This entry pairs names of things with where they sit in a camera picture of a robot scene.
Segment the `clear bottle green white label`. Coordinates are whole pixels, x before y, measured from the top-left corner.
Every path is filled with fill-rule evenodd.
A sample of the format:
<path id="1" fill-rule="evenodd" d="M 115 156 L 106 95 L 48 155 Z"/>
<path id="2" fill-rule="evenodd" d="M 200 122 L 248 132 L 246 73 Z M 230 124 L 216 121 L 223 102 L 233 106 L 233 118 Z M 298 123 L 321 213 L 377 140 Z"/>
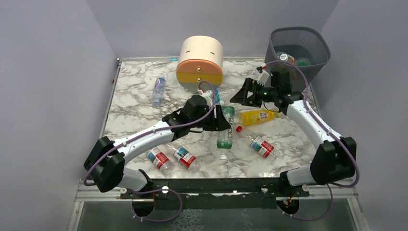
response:
<path id="1" fill-rule="evenodd" d="M 310 60 L 308 58 L 301 57 L 301 58 L 298 58 L 295 61 L 295 65 L 296 66 L 309 66 L 310 65 Z"/>

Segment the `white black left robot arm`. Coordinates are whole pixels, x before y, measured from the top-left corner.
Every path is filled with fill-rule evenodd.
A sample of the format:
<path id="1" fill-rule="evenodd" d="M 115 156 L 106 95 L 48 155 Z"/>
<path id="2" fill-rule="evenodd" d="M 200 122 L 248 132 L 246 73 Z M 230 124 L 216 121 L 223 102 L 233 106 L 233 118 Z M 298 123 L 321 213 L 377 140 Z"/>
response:
<path id="1" fill-rule="evenodd" d="M 204 97 L 193 95 L 184 106 L 167 114 L 150 128 L 115 141 L 104 136 L 97 140 L 84 162 L 86 186 L 97 186 L 102 193 L 115 187 L 141 192 L 151 181 L 143 170 L 125 165 L 140 154 L 186 136 L 193 128 L 224 131 L 231 125 L 221 105 L 208 106 Z"/>

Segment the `green tinted bottle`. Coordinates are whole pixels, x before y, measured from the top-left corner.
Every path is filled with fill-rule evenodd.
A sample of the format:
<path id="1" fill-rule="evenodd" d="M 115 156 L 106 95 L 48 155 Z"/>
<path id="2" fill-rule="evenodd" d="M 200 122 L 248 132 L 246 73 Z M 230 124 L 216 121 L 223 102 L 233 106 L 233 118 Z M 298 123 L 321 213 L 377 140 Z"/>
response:
<path id="1" fill-rule="evenodd" d="M 232 106 L 222 106 L 221 109 L 231 128 L 219 132 L 217 148 L 220 150 L 220 159 L 227 160 L 227 150 L 231 149 L 233 145 L 232 128 L 234 126 L 235 108 Z"/>

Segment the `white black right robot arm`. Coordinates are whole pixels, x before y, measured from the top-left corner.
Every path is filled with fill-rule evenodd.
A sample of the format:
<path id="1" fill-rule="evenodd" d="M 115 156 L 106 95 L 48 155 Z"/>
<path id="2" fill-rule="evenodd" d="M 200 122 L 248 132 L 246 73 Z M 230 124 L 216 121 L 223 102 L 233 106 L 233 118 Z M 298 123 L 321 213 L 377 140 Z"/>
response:
<path id="1" fill-rule="evenodd" d="M 280 179 L 283 185 L 334 184 L 338 180 L 356 176 L 355 140 L 331 130 L 309 107 L 305 96 L 292 90 L 288 70 L 278 68 L 271 71 L 269 76 L 270 87 L 246 78 L 230 102 L 252 107 L 274 103 L 279 111 L 292 119 L 311 140 L 316 149 L 312 162 L 307 166 L 282 172 Z"/>

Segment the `orange drink bottle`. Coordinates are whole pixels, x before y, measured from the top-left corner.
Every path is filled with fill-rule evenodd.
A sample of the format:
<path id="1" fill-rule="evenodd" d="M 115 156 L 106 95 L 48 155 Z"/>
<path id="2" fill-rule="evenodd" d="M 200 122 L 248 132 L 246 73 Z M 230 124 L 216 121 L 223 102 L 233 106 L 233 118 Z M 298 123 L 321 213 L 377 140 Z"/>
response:
<path id="1" fill-rule="evenodd" d="M 291 55 L 285 52 L 278 52 L 276 53 L 276 55 L 279 61 L 283 61 L 289 64 L 295 64 L 295 59 Z M 284 67 L 290 67 L 290 66 L 288 64 L 278 63 L 277 67 L 284 68 Z"/>

